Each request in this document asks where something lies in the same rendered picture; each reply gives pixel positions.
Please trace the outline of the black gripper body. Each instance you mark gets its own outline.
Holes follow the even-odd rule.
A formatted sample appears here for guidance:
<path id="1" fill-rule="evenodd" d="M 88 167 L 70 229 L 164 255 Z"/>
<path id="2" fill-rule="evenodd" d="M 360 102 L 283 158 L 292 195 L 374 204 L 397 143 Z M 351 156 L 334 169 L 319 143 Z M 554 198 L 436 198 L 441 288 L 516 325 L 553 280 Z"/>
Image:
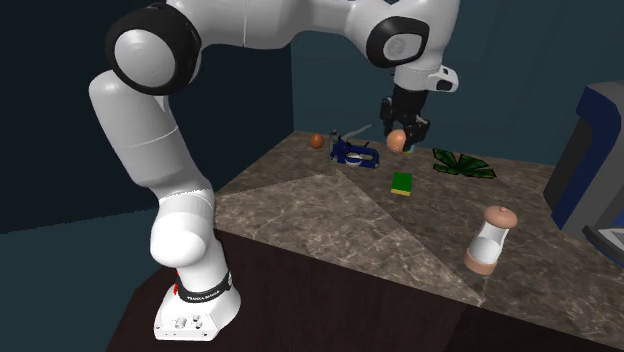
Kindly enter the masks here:
<path id="1" fill-rule="evenodd" d="M 430 121 L 421 116 L 428 94 L 427 90 L 411 91 L 395 85 L 391 97 L 391 119 L 403 126 L 419 123 L 428 129 Z"/>

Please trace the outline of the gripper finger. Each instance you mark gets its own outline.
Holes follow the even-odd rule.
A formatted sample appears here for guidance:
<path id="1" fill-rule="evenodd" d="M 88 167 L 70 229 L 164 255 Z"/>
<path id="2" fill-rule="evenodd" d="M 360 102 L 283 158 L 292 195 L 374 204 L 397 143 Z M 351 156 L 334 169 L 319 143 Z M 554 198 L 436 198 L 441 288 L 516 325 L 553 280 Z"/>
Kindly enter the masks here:
<path id="1" fill-rule="evenodd" d="M 404 147 L 411 148 L 413 145 L 422 142 L 430 128 L 430 121 L 420 116 L 416 116 L 413 122 L 404 125 L 406 142 Z"/>
<path id="2" fill-rule="evenodd" d="M 386 97 L 381 101 L 380 119 L 384 127 L 384 135 L 388 136 L 394 129 L 394 117 L 392 115 L 392 98 Z"/>

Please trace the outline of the pale brown egg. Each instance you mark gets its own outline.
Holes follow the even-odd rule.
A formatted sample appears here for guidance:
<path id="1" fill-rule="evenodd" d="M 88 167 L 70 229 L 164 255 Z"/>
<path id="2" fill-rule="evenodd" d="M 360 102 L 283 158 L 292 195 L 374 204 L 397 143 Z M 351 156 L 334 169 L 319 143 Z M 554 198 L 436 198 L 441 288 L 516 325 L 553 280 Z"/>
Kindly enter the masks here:
<path id="1" fill-rule="evenodd" d="M 393 152 L 402 152 L 407 137 L 403 129 L 394 129 L 386 137 L 386 146 Z"/>

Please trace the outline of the blue staple gun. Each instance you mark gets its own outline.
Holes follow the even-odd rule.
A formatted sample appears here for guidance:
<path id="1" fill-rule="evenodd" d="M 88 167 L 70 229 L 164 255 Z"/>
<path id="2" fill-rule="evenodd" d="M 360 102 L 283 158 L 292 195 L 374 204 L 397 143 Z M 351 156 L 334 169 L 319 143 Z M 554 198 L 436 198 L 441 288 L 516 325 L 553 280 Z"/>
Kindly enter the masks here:
<path id="1" fill-rule="evenodd" d="M 333 151 L 329 152 L 328 147 L 329 160 L 354 167 L 370 169 L 378 168 L 380 159 L 379 153 L 376 149 L 369 148 L 368 143 L 365 143 L 364 145 L 354 145 L 350 142 L 352 137 L 359 135 L 370 127 L 371 124 L 344 135 L 338 133 L 339 139 L 334 145 Z"/>

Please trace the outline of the green and yellow sponge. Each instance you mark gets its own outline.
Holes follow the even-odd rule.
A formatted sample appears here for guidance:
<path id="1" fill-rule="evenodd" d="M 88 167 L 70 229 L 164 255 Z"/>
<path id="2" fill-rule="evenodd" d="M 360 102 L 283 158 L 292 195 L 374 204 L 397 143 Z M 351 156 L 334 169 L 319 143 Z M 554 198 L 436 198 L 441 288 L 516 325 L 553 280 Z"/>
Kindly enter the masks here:
<path id="1" fill-rule="evenodd" d="M 412 175 L 409 173 L 395 172 L 391 184 L 391 192 L 394 194 L 410 196 L 412 190 Z"/>

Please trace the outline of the green leaf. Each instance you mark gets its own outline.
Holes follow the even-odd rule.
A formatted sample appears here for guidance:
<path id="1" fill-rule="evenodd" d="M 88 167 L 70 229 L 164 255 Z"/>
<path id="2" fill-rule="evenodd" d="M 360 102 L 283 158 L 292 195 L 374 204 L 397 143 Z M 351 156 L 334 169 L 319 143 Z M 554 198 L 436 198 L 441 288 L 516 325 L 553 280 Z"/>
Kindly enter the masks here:
<path id="1" fill-rule="evenodd" d="M 461 154 L 458 159 L 450 151 L 439 148 L 432 150 L 437 163 L 433 165 L 433 169 L 451 175 L 463 175 L 466 177 L 494 179 L 495 171 L 481 159 Z"/>

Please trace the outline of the tan and clear grinder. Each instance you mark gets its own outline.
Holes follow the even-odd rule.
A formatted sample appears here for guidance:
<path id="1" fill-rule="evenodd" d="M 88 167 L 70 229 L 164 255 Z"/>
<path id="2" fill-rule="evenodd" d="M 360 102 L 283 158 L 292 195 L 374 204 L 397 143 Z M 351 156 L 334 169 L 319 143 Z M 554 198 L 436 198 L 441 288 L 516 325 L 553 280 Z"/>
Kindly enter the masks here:
<path id="1" fill-rule="evenodd" d="M 509 230 L 518 223 L 517 215 L 504 206 L 488 206 L 483 223 L 464 254 L 464 264 L 479 275 L 490 275 L 496 268 Z"/>

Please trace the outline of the grey and blue appliance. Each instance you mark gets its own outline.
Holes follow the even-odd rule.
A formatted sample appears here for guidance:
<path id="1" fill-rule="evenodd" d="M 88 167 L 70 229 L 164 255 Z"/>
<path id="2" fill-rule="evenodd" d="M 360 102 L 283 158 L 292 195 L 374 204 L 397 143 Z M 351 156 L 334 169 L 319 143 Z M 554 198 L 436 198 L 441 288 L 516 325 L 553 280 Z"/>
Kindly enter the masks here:
<path id="1" fill-rule="evenodd" d="M 585 87 L 543 197 L 564 233 L 624 267 L 624 80 Z"/>

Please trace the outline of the dark robot stand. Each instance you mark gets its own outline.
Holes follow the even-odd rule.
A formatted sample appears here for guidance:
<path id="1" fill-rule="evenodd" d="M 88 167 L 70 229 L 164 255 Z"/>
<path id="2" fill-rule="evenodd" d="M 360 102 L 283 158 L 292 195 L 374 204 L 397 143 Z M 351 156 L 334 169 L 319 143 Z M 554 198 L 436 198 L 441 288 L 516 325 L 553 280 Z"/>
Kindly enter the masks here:
<path id="1" fill-rule="evenodd" d="M 264 270 L 234 273 L 242 297 L 239 314 L 211 342 L 159 341 L 154 319 L 175 274 L 159 269 L 133 294 L 106 352 L 322 352 L 324 339 L 293 312 L 278 306 L 283 294 Z"/>

